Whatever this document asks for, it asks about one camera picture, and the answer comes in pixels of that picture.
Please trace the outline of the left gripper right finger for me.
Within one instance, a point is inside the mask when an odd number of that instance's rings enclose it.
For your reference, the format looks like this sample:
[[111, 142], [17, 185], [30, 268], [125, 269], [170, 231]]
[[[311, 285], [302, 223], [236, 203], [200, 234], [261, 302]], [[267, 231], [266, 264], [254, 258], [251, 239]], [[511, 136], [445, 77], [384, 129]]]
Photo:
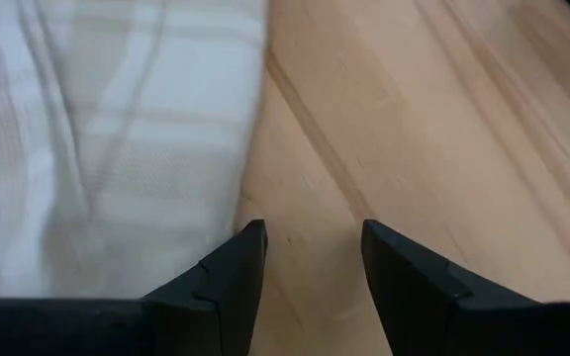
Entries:
[[362, 224], [361, 256], [393, 356], [444, 356], [463, 302], [489, 312], [536, 304], [376, 220]]

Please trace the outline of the white checked towel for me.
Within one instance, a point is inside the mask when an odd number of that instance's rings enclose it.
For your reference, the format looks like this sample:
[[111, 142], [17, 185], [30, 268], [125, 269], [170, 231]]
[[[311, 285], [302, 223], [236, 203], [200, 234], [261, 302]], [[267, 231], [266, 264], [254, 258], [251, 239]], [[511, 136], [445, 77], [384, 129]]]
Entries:
[[230, 238], [268, 4], [0, 0], [0, 297], [140, 297]]

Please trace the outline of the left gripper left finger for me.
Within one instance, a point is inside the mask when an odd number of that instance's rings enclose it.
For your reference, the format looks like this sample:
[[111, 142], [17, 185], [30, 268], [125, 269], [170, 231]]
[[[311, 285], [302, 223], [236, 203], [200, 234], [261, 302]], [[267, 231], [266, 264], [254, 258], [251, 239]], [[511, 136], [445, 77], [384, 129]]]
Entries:
[[263, 220], [249, 222], [179, 277], [147, 294], [153, 356], [247, 356], [268, 245]]

